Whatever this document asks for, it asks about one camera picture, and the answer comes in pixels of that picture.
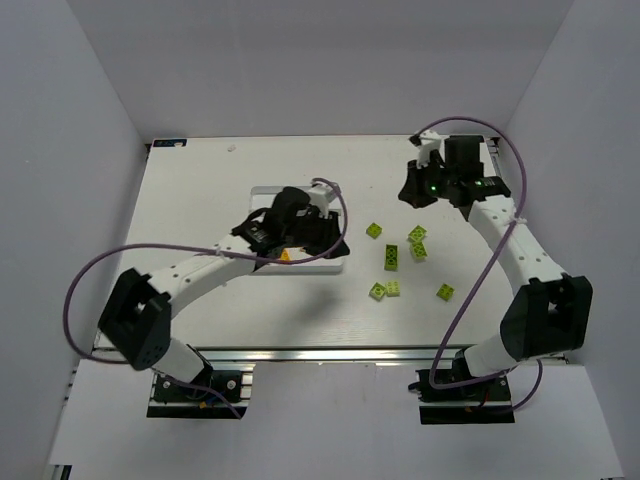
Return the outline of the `lime square lego brick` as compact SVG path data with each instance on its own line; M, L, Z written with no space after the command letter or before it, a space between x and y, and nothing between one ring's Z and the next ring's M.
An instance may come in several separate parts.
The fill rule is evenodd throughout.
M372 239L377 239L382 234L382 232L383 232L382 227L375 222L372 222L366 228L366 234Z

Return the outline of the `lime long lego brick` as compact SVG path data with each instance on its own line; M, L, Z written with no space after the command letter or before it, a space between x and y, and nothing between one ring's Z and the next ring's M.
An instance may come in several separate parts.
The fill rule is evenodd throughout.
M398 269L398 260L398 246L395 244L386 244L384 269L386 271L396 271Z

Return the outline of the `lime lego brick hidden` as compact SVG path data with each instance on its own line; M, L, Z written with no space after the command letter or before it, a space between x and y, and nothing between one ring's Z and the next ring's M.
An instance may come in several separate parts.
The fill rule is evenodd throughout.
M412 258L417 262L424 261L428 256L426 248L422 242L412 243L409 246L409 250Z

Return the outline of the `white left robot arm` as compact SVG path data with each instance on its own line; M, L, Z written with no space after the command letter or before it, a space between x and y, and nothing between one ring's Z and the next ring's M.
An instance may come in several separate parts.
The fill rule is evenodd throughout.
M119 275L98 322L99 331L136 371L151 369L177 385L202 390L212 366L194 348L173 338L174 318L187 306L231 280L301 247L304 262L345 257L348 216L331 210L340 188L316 178L307 189L287 186L266 208L250 213L229 234L204 251L168 267Z

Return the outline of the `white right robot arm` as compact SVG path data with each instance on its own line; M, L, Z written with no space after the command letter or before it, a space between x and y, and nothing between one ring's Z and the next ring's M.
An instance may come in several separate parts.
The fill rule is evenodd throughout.
M448 201L482 236L513 292L497 334L456 354L436 390L463 389L492 380L521 362L580 349L587 332L593 287L572 276L541 246L511 191L488 176L480 160L480 136L442 136L427 130L410 139L418 156L407 165L398 197L414 208Z

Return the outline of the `white three-compartment tray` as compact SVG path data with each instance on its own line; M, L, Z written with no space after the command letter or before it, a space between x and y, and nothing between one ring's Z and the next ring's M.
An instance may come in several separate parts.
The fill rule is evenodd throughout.
M310 186L296 185L296 188L308 191ZM270 207L275 196L284 188L282 185L254 186L250 190L249 213L254 210ZM344 226L343 209L338 199L330 204L330 211L338 216L339 226ZM308 259L311 255L306 254L302 247L290 247L288 252L291 260ZM337 275L343 271L346 256L334 259L318 259L312 262L285 266L281 264L268 264L254 272L254 276L292 276L292 275Z

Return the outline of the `lime round-stud lego brick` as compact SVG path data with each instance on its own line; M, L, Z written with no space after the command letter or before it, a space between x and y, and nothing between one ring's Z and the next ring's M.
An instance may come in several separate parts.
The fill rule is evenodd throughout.
M381 301L386 295L386 286L381 283L374 283L369 290L369 296L376 301Z

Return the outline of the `lime small lego brick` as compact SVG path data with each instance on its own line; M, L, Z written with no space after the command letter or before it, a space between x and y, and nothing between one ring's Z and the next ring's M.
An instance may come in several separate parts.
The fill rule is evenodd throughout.
M398 297L401 293L399 282L396 280L386 282L385 291L388 297Z

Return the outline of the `blue left corner label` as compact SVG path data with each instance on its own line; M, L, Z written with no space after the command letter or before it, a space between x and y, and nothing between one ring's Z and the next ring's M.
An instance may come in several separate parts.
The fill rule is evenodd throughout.
M153 148L182 148L187 145L186 138L178 139L155 139L152 143Z

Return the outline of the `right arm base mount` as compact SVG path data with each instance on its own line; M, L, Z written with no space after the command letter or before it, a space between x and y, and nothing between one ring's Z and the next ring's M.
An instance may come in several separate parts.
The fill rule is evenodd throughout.
M408 391L418 396L422 425L512 424L512 398L506 378L463 388L437 390L429 384L428 369L417 370Z

